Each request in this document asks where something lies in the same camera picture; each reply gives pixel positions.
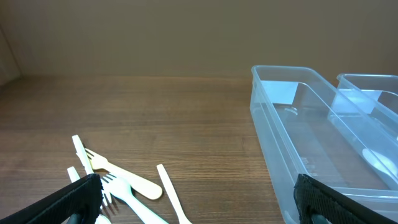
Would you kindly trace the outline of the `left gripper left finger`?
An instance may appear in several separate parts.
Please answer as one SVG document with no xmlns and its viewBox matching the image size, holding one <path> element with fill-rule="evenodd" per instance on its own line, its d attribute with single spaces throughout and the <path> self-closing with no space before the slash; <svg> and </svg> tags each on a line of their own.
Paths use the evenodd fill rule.
<svg viewBox="0 0 398 224">
<path fill-rule="evenodd" d="M 88 174 L 28 207 L 1 219 L 1 224 L 94 223 L 102 205 L 98 174 Z"/>
</svg>

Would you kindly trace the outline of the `white spoon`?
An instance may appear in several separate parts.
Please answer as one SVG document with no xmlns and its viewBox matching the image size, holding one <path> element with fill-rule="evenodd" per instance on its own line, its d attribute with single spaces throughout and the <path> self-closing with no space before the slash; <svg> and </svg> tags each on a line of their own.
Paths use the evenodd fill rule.
<svg viewBox="0 0 398 224">
<path fill-rule="evenodd" d="M 363 149 L 362 155 L 377 170 L 387 174 L 391 178 L 397 177 L 397 166 L 388 157 L 370 149 Z"/>
</svg>

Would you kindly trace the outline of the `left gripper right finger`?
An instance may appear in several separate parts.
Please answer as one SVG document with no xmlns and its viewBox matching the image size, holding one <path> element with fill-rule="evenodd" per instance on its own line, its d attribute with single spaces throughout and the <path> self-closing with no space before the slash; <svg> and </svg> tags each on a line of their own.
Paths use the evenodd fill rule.
<svg viewBox="0 0 398 224">
<path fill-rule="evenodd" d="M 301 224 L 397 224 L 307 174 L 298 175 L 294 200 Z"/>
</svg>

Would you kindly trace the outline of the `cream yellow plastic fork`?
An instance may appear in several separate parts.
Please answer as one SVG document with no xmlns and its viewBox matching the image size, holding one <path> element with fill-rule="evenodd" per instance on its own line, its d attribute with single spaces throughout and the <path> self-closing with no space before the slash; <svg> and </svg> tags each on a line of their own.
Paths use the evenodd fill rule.
<svg viewBox="0 0 398 224">
<path fill-rule="evenodd" d="M 90 149 L 85 148 L 85 151 L 93 170 L 104 169 L 125 178 L 135 191 L 148 199 L 157 200 L 162 196 L 163 190 L 158 184 L 110 163 L 107 158 Z"/>
</svg>

